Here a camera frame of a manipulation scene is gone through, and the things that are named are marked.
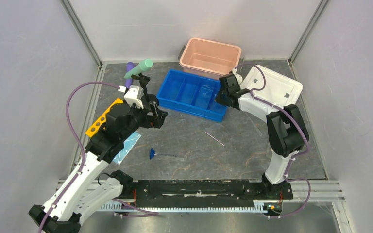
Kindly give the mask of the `blue funnel with stem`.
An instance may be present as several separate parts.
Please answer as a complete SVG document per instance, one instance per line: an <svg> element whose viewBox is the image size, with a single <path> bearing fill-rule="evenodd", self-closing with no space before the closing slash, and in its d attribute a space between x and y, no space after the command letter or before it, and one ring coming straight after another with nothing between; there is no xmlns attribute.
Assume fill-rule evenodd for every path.
<svg viewBox="0 0 373 233"><path fill-rule="evenodd" d="M165 158L175 158L175 159L182 159L184 160L184 157L176 155L176 154L168 154L168 153L158 153L155 151L154 148L150 149L149 153L149 159L152 160L155 157L165 157Z"/></svg>

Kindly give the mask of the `yellow test tube rack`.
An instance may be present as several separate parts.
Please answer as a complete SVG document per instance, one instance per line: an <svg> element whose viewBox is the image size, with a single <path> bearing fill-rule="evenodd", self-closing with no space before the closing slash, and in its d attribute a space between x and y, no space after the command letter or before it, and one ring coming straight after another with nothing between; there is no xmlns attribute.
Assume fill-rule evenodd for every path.
<svg viewBox="0 0 373 233"><path fill-rule="evenodd" d="M85 134L88 137L94 136L99 131L99 129L102 128L102 124L106 122L106 114L110 112L111 108L116 104L122 104L122 103L123 103L122 99L119 99L119 98L115 99L115 101L112 102L112 104L101 114L101 116L97 118L97 120L86 130Z"/></svg>

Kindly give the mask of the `clear plastic pipette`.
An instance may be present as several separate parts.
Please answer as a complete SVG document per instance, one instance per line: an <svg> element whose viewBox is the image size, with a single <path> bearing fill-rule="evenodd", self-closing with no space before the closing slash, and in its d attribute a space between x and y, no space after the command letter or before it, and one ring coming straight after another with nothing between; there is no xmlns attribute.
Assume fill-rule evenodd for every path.
<svg viewBox="0 0 373 233"><path fill-rule="evenodd" d="M251 122L251 124L253 125L255 131L257 132L257 134L262 137L263 134L262 132L260 131L260 129L257 127L257 125L255 124L255 122L252 120L252 118L249 116L249 114L247 112L245 112L246 116L248 117L249 121Z"/></svg>

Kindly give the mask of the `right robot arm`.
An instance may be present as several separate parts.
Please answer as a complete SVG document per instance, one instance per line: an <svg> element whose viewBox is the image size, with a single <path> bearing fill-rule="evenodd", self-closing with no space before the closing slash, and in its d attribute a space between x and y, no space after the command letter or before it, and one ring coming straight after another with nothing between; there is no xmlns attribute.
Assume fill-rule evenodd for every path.
<svg viewBox="0 0 373 233"><path fill-rule="evenodd" d="M233 73L220 77L215 101L262 119L267 124L272 157L261 178L261 192L274 198L288 181L289 165L309 146L309 134L297 105L273 103L255 94L255 89L241 88Z"/></svg>

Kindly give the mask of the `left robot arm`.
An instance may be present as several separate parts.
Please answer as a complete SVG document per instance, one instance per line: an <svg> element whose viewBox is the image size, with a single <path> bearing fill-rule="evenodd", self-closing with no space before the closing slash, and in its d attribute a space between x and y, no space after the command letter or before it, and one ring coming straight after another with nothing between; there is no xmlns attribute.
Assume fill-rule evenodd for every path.
<svg viewBox="0 0 373 233"><path fill-rule="evenodd" d="M90 141L78 165L43 205L34 205L30 217L39 232L77 233L84 222L112 198L133 192L132 178L116 171L89 194L95 178L124 149L124 142L139 128L161 128L167 112L158 108L156 95L117 99L89 129Z"/></svg>

